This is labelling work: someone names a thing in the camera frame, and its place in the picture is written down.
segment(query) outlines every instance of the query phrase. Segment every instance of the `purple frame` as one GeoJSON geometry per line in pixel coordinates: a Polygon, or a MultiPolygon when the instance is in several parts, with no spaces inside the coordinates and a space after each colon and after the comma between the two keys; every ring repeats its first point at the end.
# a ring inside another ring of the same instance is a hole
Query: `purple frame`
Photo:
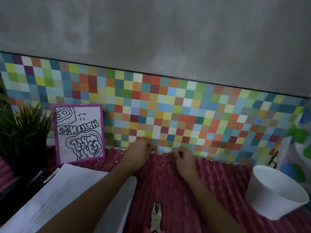
{"type": "MultiPolygon", "coordinates": [[[[102,121],[102,124],[101,124],[101,135],[102,135],[103,156],[89,158],[89,159],[84,159],[84,160],[78,160],[78,161],[72,161],[72,162],[68,162],[68,163],[69,164],[74,164],[74,163],[80,163],[80,162],[90,161],[90,160],[94,160],[94,159],[104,158],[106,156],[106,153],[105,153],[105,140],[104,140],[105,138],[104,138],[103,105],[102,104],[52,105],[52,113],[53,113],[53,115],[56,113],[56,108],[60,108],[60,107],[99,107],[100,108],[100,119],[102,121]]],[[[57,163],[57,166],[61,166],[64,163],[60,163],[58,130],[57,130],[57,121],[56,121],[56,117],[55,116],[53,116],[53,125],[54,125],[54,134],[55,134],[56,163],[57,163]]]]}

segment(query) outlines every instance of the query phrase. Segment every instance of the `forearm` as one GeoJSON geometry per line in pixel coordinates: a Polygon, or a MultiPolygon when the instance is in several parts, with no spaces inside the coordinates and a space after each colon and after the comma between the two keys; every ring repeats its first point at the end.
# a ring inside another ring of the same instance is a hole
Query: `forearm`
{"type": "Polygon", "coordinates": [[[93,232],[106,208],[133,172],[131,167],[121,162],[55,215],[37,233],[93,232]]]}
{"type": "Polygon", "coordinates": [[[196,176],[187,182],[199,205],[204,222],[211,232],[245,232],[225,208],[214,198],[199,176],[196,176]]]}

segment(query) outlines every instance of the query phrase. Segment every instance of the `white paper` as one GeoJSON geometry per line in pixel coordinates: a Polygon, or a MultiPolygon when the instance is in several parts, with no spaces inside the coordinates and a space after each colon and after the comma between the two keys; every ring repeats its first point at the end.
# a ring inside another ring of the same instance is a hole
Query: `white paper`
{"type": "Polygon", "coordinates": [[[60,163],[103,156],[100,112],[99,106],[56,108],[60,163]]]}
{"type": "MultiPolygon", "coordinates": [[[[0,233],[35,233],[105,175],[107,172],[64,164],[52,180],[0,228],[0,233]]],[[[105,211],[95,233],[123,231],[136,184],[133,176],[127,180],[105,211]]]]}

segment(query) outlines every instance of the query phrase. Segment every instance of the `black trim strip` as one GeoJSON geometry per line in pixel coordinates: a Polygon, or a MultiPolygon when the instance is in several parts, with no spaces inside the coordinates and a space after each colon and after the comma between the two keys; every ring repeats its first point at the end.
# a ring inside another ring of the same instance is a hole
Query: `black trim strip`
{"type": "Polygon", "coordinates": [[[295,95],[286,94],[286,93],[277,93],[277,92],[269,92],[269,91],[264,91],[264,90],[257,90],[257,89],[250,89],[250,88],[243,88],[243,87],[236,87],[236,86],[228,86],[228,85],[224,85],[224,84],[220,84],[220,83],[209,83],[209,82],[204,82],[204,81],[199,81],[199,80],[194,80],[194,79],[177,78],[177,77],[166,76],[166,75],[161,75],[161,74],[151,74],[151,73],[145,73],[145,72],[139,72],[139,71],[133,71],[133,70],[124,70],[124,69],[118,69],[118,68],[112,68],[112,67],[105,67],[105,66],[91,65],[91,64],[85,64],[85,63],[78,63],[78,62],[73,62],[73,61],[57,60],[57,59],[52,59],[52,58],[47,58],[47,57],[39,57],[39,56],[35,56],[35,55],[19,54],[19,53],[8,52],[8,51],[1,51],[1,50],[0,50],[0,52],[1,53],[6,53],[6,54],[14,54],[14,55],[23,55],[23,56],[35,57],[35,58],[51,60],[51,61],[62,61],[62,62],[72,63],[72,64],[94,66],[94,67],[106,68],[106,69],[112,69],[112,70],[122,70],[122,71],[131,72],[131,73],[149,74],[149,75],[155,75],[155,76],[166,77],[166,78],[175,78],[175,79],[181,79],[181,80],[186,80],[186,81],[193,81],[193,82],[198,82],[198,83],[208,83],[208,84],[213,84],[213,85],[218,85],[218,86],[240,88],[240,89],[251,90],[251,91],[266,92],[266,93],[273,93],[273,94],[284,95],[284,96],[292,96],[292,97],[299,97],[299,98],[309,99],[309,97],[304,97],[304,96],[295,96],[295,95]]]}

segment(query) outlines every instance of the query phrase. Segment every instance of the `pink corrugated paper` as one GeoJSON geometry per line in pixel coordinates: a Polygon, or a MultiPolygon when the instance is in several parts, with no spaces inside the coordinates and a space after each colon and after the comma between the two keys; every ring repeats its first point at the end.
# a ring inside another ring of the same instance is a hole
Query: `pink corrugated paper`
{"type": "MultiPolygon", "coordinates": [[[[121,149],[106,149],[106,158],[76,165],[109,172],[122,160],[124,152],[121,149]]],[[[50,153],[49,157],[48,169],[52,170],[56,164],[55,154],[50,153]]],[[[302,208],[278,221],[270,221],[248,206],[244,194],[252,166],[207,159],[197,159],[196,166],[205,185],[247,232],[311,232],[311,216],[302,208]]],[[[12,181],[8,175],[0,176],[0,187],[5,184],[3,178],[12,181]]],[[[146,227],[150,227],[154,202],[161,203],[161,230],[166,233],[208,232],[192,192],[178,174],[171,155],[150,155],[144,167],[134,175],[138,184],[125,224],[125,233],[143,233],[146,227]]]]}

